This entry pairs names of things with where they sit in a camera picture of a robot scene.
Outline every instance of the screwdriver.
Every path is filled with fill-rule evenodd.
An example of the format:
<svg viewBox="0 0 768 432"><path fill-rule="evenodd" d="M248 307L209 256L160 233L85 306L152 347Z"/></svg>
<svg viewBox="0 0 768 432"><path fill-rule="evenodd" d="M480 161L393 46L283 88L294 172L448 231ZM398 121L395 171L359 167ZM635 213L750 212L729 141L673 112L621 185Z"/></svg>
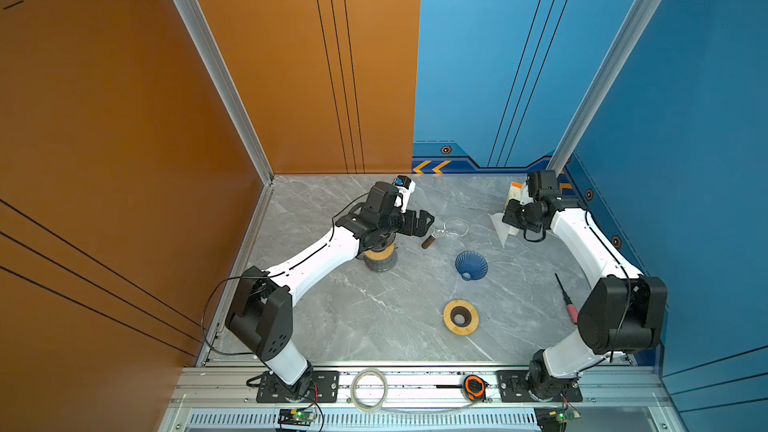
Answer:
<svg viewBox="0 0 768 432"><path fill-rule="evenodd" d="M558 284L560 284L560 290L563 291L563 300L565 300L565 308L568 309L568 315L571 316L571 321L573 321L575 324L578 321L578 312L576 312L576 306L573 302L571 302L571 298L568 296L568 294L565 293L565 288L563 287L563 283L560 282L560 277L555 274L554 278L556 278L558 280Z"/></svg>

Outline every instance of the gray marble surface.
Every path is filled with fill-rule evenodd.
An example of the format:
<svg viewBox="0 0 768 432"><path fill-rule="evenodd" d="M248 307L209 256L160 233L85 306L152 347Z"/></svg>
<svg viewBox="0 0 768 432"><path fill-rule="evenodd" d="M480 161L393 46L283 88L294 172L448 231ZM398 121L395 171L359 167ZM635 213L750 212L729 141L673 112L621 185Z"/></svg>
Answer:
<svg viewBox="0 0 768 432"><path fill-rule="evenodd" d="M330 217L377 180L394 174L279 176L249 266L264 269L314 243ZM293 340L314 364L338 360L498 361L527 364L536 350L556 344L575 326L568 318L558 273L580 308L589 284L573 255L555 236L541 243L509 236L502 248L489 213L501 212L511 180L524 176L413 176L409 208L424 208L436 225L460 217L471 225L461 238L438 238L427 250L422 238L399 235L398 263L384 273L352 260L318 282L293 309ZM461 279L454 261L474 250L488 261L479 281ZM464 299L478 310L479 326L467 337L447 330L446 304ZM220 350L247 350L225 330ZM212 360L249 360L224 357Z"/></svg>

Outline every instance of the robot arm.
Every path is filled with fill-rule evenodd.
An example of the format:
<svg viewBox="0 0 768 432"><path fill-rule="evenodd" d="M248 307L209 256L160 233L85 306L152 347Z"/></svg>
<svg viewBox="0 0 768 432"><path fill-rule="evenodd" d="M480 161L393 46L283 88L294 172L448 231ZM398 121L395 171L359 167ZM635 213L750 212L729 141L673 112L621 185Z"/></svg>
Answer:
<svg viewBox="0 0 768 432"><path fill-rule="evenodd" d="M396 234L425 236L435 218L407 209L415 189L405 176L393 184L377 182L367 200L355 204L320 240L282 264L243 273L224 323L274 372L284 395L302 398L312 375L312 365L291 339L293 306L333 269L365 251L388 247Z"/></svg>
<svg viewBox="0 0 768 432"><path fill-rule="evenodd" d="M531 362L531 393L547 400L559 396L582 371L614 350L634 353L655 348L664 322L667 287L629 264L577 199L562 196L554 171L528 174L528 191L533 201L509 201L503 221L542 237L551 230L576 257L592 287L579 312L578 330L537 352Z"/></svg>

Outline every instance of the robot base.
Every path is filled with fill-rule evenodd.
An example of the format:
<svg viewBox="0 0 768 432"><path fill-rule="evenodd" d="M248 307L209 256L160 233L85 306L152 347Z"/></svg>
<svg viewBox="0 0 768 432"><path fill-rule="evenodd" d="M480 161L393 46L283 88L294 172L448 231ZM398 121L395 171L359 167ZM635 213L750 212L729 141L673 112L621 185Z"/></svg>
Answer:
<svg viewBox="0 0 768 432"><path fill-rule="evenodd" d="M313 370L310 388L306 398L299 402L311 402L315 398L314 386L317 386L317 401L321 404L336 402L336 392L339 389L338 370ZM280 383L276 374L265 372L259 382L259 393L256 402L260 404L284 404L294 402L293 398L286 394L288 390Z"/></svg>
<svg viewBox="0 0 768 432"><path fill-rule="evenodd" d="M553 378L544 365L544 351L536 352L528 370L496 372L502 402L559 402L561 394L568 402L581 402L578 379Z"/></svg>

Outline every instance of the tape measure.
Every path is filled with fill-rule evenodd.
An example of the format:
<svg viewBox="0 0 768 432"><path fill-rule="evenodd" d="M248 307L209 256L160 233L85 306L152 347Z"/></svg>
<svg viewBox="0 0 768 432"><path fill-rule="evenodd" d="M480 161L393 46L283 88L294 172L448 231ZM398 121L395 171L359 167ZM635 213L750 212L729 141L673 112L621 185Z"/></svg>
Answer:
<svg viewBox="0 0 768 432"><path fill-rule="evenodd" d="M477 375L468 375L462 384L464 397L471 402L485 402L485 380Z"/></svg>

